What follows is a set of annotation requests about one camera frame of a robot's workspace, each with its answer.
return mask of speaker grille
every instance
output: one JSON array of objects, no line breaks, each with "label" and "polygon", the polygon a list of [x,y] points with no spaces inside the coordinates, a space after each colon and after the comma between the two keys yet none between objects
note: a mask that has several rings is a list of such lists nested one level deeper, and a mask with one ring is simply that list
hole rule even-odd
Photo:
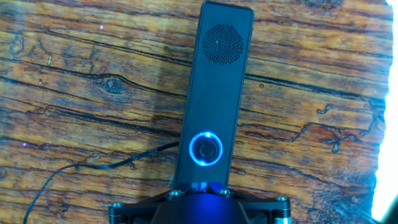
[{"label": "speaker grille", "polygon": [[218,24],[206,32],[201,46],[211,62],[231,64],[243,53],[243,38],[233,26]]}]

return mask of black mount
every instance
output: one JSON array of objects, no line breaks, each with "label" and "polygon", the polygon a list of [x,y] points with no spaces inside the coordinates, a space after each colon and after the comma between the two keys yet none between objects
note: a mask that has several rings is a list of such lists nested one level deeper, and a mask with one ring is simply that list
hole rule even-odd
[{"label": "black mount", "polygon": [[182,184],[139,203],[109,205],[110,224],[288,224],[290,200],[257,198],[220,183]]}]

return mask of round button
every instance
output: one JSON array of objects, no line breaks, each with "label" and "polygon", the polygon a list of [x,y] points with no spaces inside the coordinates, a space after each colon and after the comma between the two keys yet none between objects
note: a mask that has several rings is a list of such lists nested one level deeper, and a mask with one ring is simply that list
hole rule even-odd
[{"label": "round button", "polygon": [[216,134],[202,132],[191,139],[189,153],[199,166],[211,166],[221,158],[223,145]]}]

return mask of wooden surface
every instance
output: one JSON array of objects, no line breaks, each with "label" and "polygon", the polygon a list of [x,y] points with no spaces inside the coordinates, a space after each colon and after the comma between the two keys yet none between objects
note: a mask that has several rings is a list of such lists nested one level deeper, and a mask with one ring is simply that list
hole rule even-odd
[{"label": "wooden surface", "polygon": [[[236,0],[256,17],[231,187],[292,200],[293,223],[368,223],[392,9],[384,0]],[[177,141],[201,1],[0,0],[0,223],[46,178]],[[68,169],[31,223],[106,223],[167,190],[177,149]]]}]

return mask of black rectangular housing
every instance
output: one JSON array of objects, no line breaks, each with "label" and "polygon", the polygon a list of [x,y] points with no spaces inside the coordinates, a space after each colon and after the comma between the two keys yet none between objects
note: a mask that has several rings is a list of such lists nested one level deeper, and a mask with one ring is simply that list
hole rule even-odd
[{"label": "black rectangular housing", "polygon": [[[228,185],[253,20],[250,8],[215,2],[201,7],[174,187]],[[204,131],[216,134],[223,144],[221,159],[205,167],[189,154],[192,137]]]}]

